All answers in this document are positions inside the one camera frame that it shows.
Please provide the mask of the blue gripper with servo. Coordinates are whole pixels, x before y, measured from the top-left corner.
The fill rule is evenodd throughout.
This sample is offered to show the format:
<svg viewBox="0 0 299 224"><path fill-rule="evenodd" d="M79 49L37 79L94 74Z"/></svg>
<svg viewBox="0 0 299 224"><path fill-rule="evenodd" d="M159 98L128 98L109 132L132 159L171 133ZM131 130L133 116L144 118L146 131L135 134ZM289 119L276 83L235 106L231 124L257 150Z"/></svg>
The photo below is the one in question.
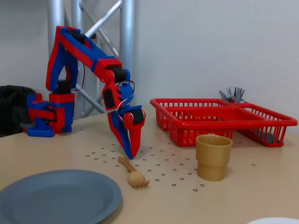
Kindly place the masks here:
<svg viewBox="0 0 299 224"><path fill-rule="evenodd" d="M112 133L129 159L136 157L141 143L145 113L141 106L130 106L135 94L133 81L106 81L106 110Z"/></svg>

